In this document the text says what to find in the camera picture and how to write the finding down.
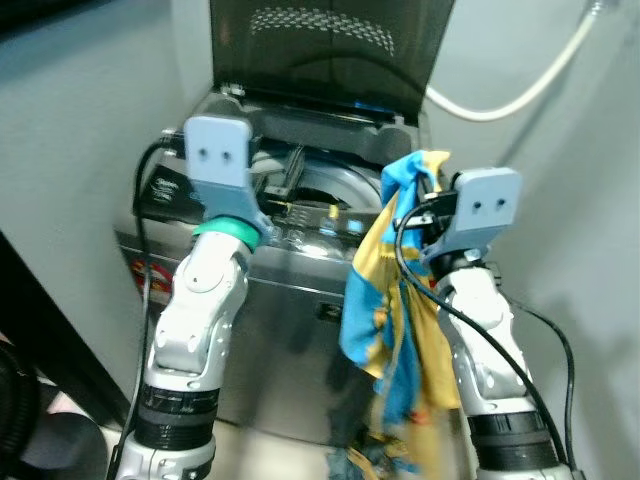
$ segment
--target stainless steel washing machine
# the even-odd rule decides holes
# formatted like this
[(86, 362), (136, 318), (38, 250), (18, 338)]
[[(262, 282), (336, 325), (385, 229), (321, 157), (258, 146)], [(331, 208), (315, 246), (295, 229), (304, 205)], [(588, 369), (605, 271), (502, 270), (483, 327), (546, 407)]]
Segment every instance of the stainless steel washing machine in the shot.
[[(275, 225), (252, 259), (221, 419), (335, 446), (361, 424), (372, 380), (338, 346), (346, 276), (381, 208), (381, 169), (419, 148), (451, 4), (212, 2), (215, 83), (195, 113), (251, 124), (247, 166)], [(184, 160), (164, 157), (143, 194), (156, 311), (202, 221), (184, 172)], [(140, 285), (131, 198), (115, 230)]]

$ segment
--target white hose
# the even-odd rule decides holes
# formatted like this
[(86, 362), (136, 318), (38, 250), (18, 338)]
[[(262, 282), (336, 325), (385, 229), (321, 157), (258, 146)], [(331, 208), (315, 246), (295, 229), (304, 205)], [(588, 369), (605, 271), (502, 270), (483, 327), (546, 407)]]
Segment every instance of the white hose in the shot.
[(567, 43), (562, 52), (560, 52), (560, 55), (558, 55), (547, 71), (544, 72), (544, 74), (526, 92), (516, 98), (513, 102), (496, 110), (482, 112), (473, 111), (461, 107), (460, 105), (456, 105), (431, 86), (427, 86), (427, 98), (450, 114), (470, 122), (493, 122), (495, 120), (508, 117), (509, 115), (513, 115), (538, 97), (567, 66), (591, 31), (600, 9), (600, 2), (596, 2), (593, 8), (589, 10), (580, 22), (578, 29), (569, 40), (569, 43)]

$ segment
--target blue and yellow cloth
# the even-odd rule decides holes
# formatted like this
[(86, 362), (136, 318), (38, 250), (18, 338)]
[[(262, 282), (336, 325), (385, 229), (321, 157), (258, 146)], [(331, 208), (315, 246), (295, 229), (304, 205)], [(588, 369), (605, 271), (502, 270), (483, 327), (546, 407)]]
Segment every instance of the blue and yellow cloth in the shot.
[[(422, 427), (432, 425), (434, 410), (458, 408), (460, 401), (436, 307), (400, 274), (392, 222), (416, 206), (419, 174), (427, 175), (435, 191), (440, 191), (438, 171), (448, 158), (448, 152), (418, 151), (382, 171), (384, 208), (354, 257), (340, 332), (347, 357), (378, 379), (372, 430), (384, 434), (408, 425), (408, 437), (415, 442), (408, 441), (407, 447), (423, 467), (437, 460), (425, 460), (425, 455), (433, 457), (435, 440), (422, 441), (433, 433)], [(409, 267), (429, 286), (428, 272), (417, 261), (421, 236), (420, 230), (407, 230), (402, 250)], [(437, 469), (425, 468), (432, 474)]]

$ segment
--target open lid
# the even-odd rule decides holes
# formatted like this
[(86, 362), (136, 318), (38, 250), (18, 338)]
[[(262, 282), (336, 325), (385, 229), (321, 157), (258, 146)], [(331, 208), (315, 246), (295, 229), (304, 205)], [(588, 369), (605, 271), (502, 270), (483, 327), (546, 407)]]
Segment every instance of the open lid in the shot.
[(453, 0), (211, 0), (214, 83), (416, 123)]

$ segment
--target green ring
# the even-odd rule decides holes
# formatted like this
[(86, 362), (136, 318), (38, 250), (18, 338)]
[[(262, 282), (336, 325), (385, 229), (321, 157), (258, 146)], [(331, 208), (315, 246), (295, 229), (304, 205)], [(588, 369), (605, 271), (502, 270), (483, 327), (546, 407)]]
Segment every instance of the green ring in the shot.
[(231, 235), (247, 244), (253, 252), (260, 245), (260, 232), (246, 222), (232, 217), (216, 217), (198, 225), (193, 235), (205, 232), (220, 232)]

